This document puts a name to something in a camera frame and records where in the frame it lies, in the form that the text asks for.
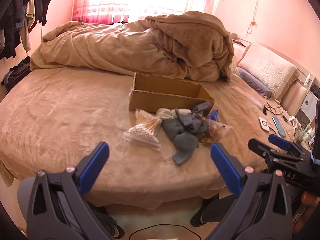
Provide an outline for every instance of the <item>white drawer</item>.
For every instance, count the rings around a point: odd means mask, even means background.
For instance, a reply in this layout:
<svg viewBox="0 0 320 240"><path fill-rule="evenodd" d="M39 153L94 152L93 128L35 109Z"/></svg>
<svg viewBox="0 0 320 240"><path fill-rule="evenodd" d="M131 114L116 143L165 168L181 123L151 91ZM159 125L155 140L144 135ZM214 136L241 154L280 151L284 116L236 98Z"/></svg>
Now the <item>white drawer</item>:
<svg viewBox="0 0 320 240"><path fill-rule="evenodd" d="M311 91L309 91L302 103L302 106L300 107L300 109L305 113L310 121L313 120L316 115L317 101L318 98L316 98L316 96Z"/></svg>

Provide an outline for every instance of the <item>brown blanket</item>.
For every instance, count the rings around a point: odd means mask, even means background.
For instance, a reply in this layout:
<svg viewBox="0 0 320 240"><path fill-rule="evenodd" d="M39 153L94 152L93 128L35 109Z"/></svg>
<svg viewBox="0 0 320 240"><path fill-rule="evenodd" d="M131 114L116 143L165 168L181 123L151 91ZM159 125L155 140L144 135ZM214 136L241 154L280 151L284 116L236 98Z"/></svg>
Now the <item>brown blanket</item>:
<svg viewBox="0 0 320 240"><path fill-rule="evenodd" d="M210 158L210 147L200 144L190 160L178 167L172 160L176 149L162 129L157 135L159 152L124 141L123 132L135 124L128 97L132 80L89 68L31 72L0 103L0 161L18 179L34 176L40 169L61 172L77 164L99 141L106 141L110 158L87 195L95 205L153 209L162 202L218 193L224 183ZM223 146L244 166L260 171L264 160L247 144L251 138L268 143L273 132L264 132L258 118L265 118L276 131L273 115L265 116L232 86L265 105L266 100L237 76L230 83L219 79L201 84L215 100L219 121L233 127L222 138ZM291 124L279 120L286 139L292 140Z"/></svg>
<svg viewBox="0 0 320 240"><path fill-rule="evenodd" d="M215 16L189 11L118 26L68 22L43 36L31 68L104 69L196 81L231 80L233 45Z"/></svg>

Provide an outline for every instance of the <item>person's hand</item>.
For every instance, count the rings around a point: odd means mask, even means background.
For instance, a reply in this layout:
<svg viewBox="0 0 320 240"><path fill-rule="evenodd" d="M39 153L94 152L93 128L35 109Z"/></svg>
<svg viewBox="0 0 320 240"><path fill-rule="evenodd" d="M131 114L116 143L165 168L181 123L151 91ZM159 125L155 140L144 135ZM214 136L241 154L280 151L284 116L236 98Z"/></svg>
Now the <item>person's hand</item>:
<svg viewBox="0 0 320 240"><path fill-rule="evenodd" d="M317 195L315 195L309 191L305 191L302 194L301 203L303 205L306 205L307 208L306 208L305 212L301 215L301 217L299 217L297 223L294 225L294 227L293 227L294 234L298 233L301 230L301 228L304 226L304 224L308 221L308 219L310 218L310 216L314 212L315 208L317 207L319 200L320 200L320 198L318 198Z"/></svg>

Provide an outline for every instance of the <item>flower embroidery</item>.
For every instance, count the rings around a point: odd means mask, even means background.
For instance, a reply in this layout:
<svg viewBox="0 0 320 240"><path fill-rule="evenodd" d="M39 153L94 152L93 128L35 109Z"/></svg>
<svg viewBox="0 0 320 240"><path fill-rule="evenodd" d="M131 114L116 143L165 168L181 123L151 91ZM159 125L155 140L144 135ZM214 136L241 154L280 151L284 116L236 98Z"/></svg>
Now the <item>flower embroidery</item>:
<svg viewBox="0 0 320 240"><path fill-rule="evenodd" d="M281 68L275 68L271 62L267 67L261 69L261 81L272 91L275 98L277 98L285 86L284 76Z"/></svg>

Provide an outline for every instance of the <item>open cardboard box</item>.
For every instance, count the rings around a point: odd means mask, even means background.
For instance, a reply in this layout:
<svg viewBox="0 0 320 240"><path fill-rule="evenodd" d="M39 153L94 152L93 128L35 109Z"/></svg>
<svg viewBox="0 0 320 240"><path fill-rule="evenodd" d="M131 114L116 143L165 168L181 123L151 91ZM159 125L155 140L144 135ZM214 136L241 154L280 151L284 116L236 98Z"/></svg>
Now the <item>open cardboard box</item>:
<svg viewBox="0 0 320 240"><path fill-rule="evenodd" d="M212 108L214 104L213 98L199 84L182 79L140 73L134 74L133 88L129 98L130 110L142 109L150 113L155 113L159 108L191 109L205 102L210 102ZM204 112L204 116L209 114L211 108Z"/></svg>

